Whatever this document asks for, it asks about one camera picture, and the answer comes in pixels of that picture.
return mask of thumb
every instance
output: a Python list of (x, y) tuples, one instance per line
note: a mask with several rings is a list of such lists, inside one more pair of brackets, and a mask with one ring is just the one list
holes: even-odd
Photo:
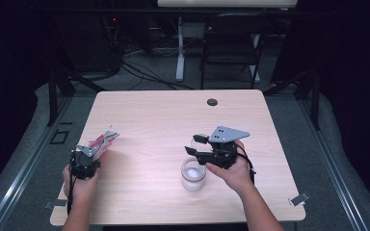
[(213, 164), (211, 164), (211, 163), (206, 163), (205, 164), (206, 165), (206, 167), (212, 172), (212, 173), (214, 173), (215, 175), (217, 175), (217, 176), (219, 176), (219, 177), (221, 177), (222, 178), (222, 171), (223, 171), (223, 169), (221, 169), (220, 167), (217, 167), (217, 166), (215, 166), (215, 165), (213, 165)]

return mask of transparent container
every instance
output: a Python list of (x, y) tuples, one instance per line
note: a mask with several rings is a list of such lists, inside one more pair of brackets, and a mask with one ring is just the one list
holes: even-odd
[(188, 191), (198, 191), (205, 184), (206, 167), (201, 166), (196, 158), (189, 158), (181, 168), (182, 185)]

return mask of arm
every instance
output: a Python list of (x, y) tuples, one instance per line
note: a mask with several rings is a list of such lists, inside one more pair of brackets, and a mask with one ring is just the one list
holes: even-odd
[[(240, 141), (235, 141), (235, 143), (244, 148)], [(222, 169), (209, 163), (206, 164), (206, 167), (215, 175), (224, 179), (227, 185), (239, 194), (250, 231), (283, 230), (260, 192), (251, 182), (249, 168), (243, 158), (238, 157), (236, 163), (229, 169)]]
[[(95, 187), (97, 185), (99, 171), (100, 168), (97, 169), (94, 177), (89, 180), (75, 180), (73, 187), (73, 205), (63, 230), (89, 230), (90, 209), (94, 201)], [(69, 166), (66, 166), (63, 170), (63, 178), (65, 181), (64, 192), (65, 195), (68, 196), (70, 182)]]

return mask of forearm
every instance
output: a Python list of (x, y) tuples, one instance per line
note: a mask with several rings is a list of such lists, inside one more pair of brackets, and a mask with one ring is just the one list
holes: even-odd
[(257, 188), (251, 184), (238, 192), (250, 231), (283, 230)]
[(76, 204), (67, 217), (64, 231), (84, 231), (90, 229), (90, 208), (89, 204)]

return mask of light wood tabletop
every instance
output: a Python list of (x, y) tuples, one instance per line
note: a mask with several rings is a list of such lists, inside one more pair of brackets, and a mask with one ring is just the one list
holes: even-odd
[(158, 0), (159, 7), (194, 8), (194, 7), (224, 7), (224, 8), (295, 8), (297, 0)]
[[(218, 105), (209, 106), (214, 98)], [(193, 135), (210, 136), (217, 126), (251, 135), (241, 139), (257, 172), (255, 186), (278, 220), (302, 220), (303, 205), (259, 90), (103, 91), (97, 95), (80, 144), (105, 131), (120, 136), (101, 157), (101, 175), (91, 224), (199, 224), (246, 221), (242, 202), (226, 183), (207, 171), (204, 187), (189, 192), (181, 165)], [(66, 199), (60, 190), (59, 199)], [(63, 225), (66, 207), (50, 222)]]

